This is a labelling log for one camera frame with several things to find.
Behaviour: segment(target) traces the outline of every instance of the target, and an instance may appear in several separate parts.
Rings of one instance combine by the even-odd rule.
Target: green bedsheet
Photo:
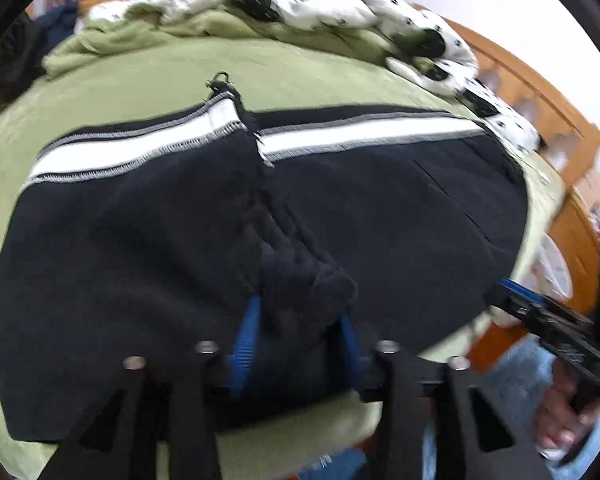
[[[0,115],[0,246],[18,190],[45,143],[85,124],[140,120],[189,107],[206,98],[204,83],[219,70],[229,73],[245,106],[253,110],[389,103],[442,108],[472,117],[457,102],[437,98],[379,66],[279,41],[170,40],[96,61],[74,66],[75,70],[53,81],[37,82]],[[560,179],[543,164],[534,156],[523,164],[528,182],[536,180],[529,188],[530,204],[543,205],[534,209],[535,215],[530,214],[532,226],[527,225],[519,264],[532,259],[538,233],[547,227],[560,202]],[[538,167],[549,184],[539,181]],[[460,331],[431,349],[429,356],[444,360],[461,352],[470,333]],[[220,435],[223,477],[270,480],[291,473],[323,453],[370,435],[380,409],[347,395]],[[53,446],[11,440],[0,407],[0,460],[12,475],[22,480],[36,478],[53,450]],[[161,471],[166,467],[164,460],[162,452]]]

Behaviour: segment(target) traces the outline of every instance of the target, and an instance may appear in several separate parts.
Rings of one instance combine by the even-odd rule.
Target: zipper pull
[[[206,87],[211,88],[212,94],[209,96],[209,98],[228,90],[235,92],[234,85],[229,83],[228,73],[223,70],[217,72],[209,81],[207,81]]]

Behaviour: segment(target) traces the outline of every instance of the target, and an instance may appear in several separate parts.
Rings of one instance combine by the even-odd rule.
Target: white wall
[[[33,0],[31,5],[33,7],[33,15],[32,18],[37,18],[41,16],[46,11],[46,0]]]
[[[600,129],[600,53],[560,1],[407,1],[429,7],[506,48]]]

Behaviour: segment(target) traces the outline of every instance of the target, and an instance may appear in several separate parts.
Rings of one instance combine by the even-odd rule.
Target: black device
[[[519,319],[539,343],[565,361],[580,379],[571,407],[579,413],[600,397],[600,348],[594,342],[594,324],[560,301],[540,296],[511,280],[502,279],[490,303]]]
[[[600,349],[592,322],[558,301],[510,280],[500,280],[491,303],[539,336],[580,378],[579,411],[600,396]],[[130,358],[108,393],[85,412],[49,461],[41,480],[155,479],[158,440],[170,444],[170,477],[219,477],[213,413],[248,410],[232,396],[227,370],[232,357],[213,342],[201,342],[181,367]],[[437,480],[549,478],[533,443],[504,415],[482,378],[464,357],[437,364],[409,355],[394,341],[380,341],[361,356],[360,396],[382,400],[376,446],[356,480],[422,478],[422,439],[435,421]]]

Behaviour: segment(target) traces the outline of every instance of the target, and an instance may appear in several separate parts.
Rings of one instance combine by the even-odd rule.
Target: metal screw
[[[471,368],[471,361],[460,355],[450,357],[446,364],[448,364],[449,368],[452,370],[467,370],[468,368]]]
[[[215,341],[199,341],[196,344],[196,352],[199,354],[215,354],[219,349]]]
[[[400,350],[400,345],[390,340],[378,341],[376,343],[376,350],[382,354],[395,354]]]
[[[139,355],[131,355],[122,361],[122,365],[127,370],[141,370],[146,366],[146,359]]]

